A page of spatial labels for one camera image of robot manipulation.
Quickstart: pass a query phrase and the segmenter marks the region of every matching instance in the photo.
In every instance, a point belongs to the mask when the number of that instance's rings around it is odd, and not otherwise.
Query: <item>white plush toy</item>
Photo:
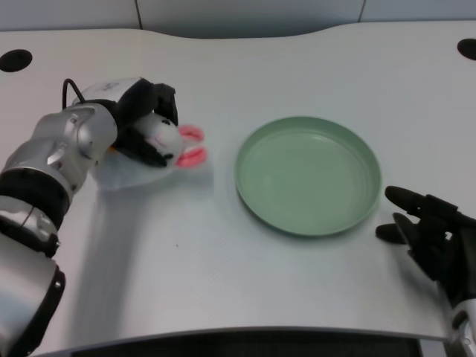
[[[148,184],[177,168],[195,167],[207,159],[205,148],[197,146],[204,135],[196,126],[175,126],[168,119],[151,113],[140,119],[135,128],[167,158],[167,167],[147,166],[111,148],[91,173],[101,190]]]

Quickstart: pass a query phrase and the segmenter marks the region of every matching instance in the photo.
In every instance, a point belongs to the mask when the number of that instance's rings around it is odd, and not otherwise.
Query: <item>cable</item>
[[[358,20],[357,22],[361,22],[362,21],[362,15],[364,15],[364,9],[365,9],[365,3],[367,2],[367,0],[364,0],[364,2],[362,2],[362,9],[360,9],[360,15],[358,15]]]
[[[66,108],[66,101],[68,100],[68,84],[71,84],[71,87],[73,87],[74,93],[80,100],[81,104],[84,104],[86,101],[81,94],[80,90],[76,86],[76,83],[73,82],[73,80],[67,78],[65,81],[62,83],[62,108]]]
[[[142,19],[141,19],[141,12],[139,11],[139,4],[137,3],[137,0],[135,0],[134,3],[135,3],[135,11],[137,12],[137,20],[139,21],[139,28],[143,30],[144,28],[142,27]]]

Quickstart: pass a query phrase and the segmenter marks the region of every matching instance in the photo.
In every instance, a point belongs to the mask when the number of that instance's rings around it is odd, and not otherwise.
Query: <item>wall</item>
[[[138,10],[145,30],[264,37],[359,20],[476,19],[476,0],[0,0],[0,30],[140,28]]]
[[[0,30],[139,28],[134,0],[0,0]]]

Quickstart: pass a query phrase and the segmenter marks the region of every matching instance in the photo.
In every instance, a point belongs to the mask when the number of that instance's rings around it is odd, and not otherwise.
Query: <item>robotic hand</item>
[[[476,357],[476,219],[431,195],[389,186],[385,196],[420,221],[394,213],[395,224],[377,227],[376,236],[407,244],[415,263],[441,284],[453,309],[451,356]]]
[[[68,84],[77,94],[66,107]],[[40,119],[31,139],[0,173],[0,356],[36,349],[65,288],[51,258],[61,226],[88,170],[113,146],[152,166],[167,159],[133,124],[154,111],[177,125],[175,90],[144,79],[117,80],[86,89],[63,86],[63,110]]]

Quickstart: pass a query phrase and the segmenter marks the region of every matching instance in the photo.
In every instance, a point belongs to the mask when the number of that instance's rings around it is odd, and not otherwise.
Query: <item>table surface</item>
[[[476,22],[367,23],[275,39],[182,39],[141,30],[0,33],[25,48],[0,72],[0,162],[57,112],[61,84],[142,76],[177,90],[201,126],[207,165],[145,187],[98,193],[88,178],[60,230],[67,286],[36,353],[235,327],[448,336],[435,285],[406,249],[374,237],[397,209],[299,239],[255,220],[234,159],[262,124],[292,115],[340,123],[373,148],[384,185],[432,193],[476,216],[476,62],[457,43]]]

